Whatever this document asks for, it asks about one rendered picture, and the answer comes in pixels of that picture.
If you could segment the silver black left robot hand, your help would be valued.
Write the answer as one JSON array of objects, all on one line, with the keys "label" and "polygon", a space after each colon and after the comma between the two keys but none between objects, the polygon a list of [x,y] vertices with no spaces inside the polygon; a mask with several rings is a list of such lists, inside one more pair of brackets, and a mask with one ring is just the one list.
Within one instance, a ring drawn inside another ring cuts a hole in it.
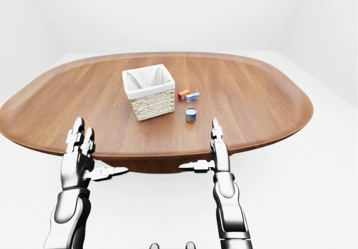
[{"label": "silver black left robot hand", "polygon": [[113,176],[129,172],[127,167],[95,167],[92,157],[95,145],[95,131],[85,128],[84,119],[77,117],[73,128],[68,132],[67,148],[61,164],[62,188],[87,188],[90,181],[111,179]]}]

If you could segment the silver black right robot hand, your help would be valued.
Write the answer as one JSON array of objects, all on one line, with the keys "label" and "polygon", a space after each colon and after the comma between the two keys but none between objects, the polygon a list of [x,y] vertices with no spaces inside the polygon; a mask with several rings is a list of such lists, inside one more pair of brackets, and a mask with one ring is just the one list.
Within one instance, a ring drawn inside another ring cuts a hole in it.
[{"label": "silver black right robot hand", "polygon": [[217,118],[212,119],[211,130],[211,160],[198,160],[196,162],[184,163],[179,166],[181,171],[208,172],[230,172],[229,154],[226,143],[223,141],[222,127]]}]

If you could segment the blue yellow soup tin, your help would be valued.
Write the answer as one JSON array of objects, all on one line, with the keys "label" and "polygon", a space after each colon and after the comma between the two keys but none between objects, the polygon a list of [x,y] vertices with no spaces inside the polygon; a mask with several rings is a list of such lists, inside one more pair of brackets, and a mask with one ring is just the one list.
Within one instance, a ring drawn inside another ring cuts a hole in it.
[{"label": "blue yellow soup tin", "polygon": [[194,107],[188,107],[185,110],[185,119],[187,123],[194,123],[196,121],[197,110]]}]

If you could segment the white-lined woven wicker basket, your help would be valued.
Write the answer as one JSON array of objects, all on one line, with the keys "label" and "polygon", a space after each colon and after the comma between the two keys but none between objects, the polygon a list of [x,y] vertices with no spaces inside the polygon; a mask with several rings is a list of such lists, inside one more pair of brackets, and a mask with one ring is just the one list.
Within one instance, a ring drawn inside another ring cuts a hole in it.
[{"label": "white-lined woven wicker basket", "polygon": [[125,70],[122,78],[138,121],[174,112],[175,81],[164,64]]}]

